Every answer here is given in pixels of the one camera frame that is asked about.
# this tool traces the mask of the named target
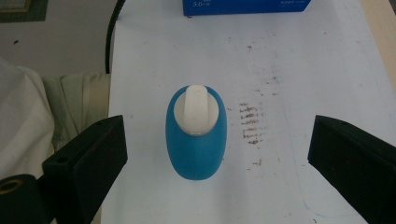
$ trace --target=white tabletop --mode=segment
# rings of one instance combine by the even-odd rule
[[[169,101],[190,84],[227,108],[224,160],[204,181],[177,175],[165,144]],[[193,18],[181,0],[127,1],[113,55],[118,114],[129,160],[104,202],[106,224],[365,223],[308,164],[315,115],[396,145],[395,93],[359,0]]]

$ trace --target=gray floor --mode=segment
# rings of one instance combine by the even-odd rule
[[[45,21],[0,23],[0,57],[42,76],[105,72],[106,29],[116,2],[49,1]]]

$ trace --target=black cable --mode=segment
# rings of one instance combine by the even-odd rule
[[[111,49],[111,37],[113,36],[114,27],[116,25],[117,18],[120,15],[122,7],[126,0],[118,0],[114,7],[113,14],[111,15],[110,23],[107,27],[106,35],[106,73],[110,74],[110,49]]]

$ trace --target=blue cardboard box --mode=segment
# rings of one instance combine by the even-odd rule
[[[311,0],[183,0],[185,16],[304,11]]]

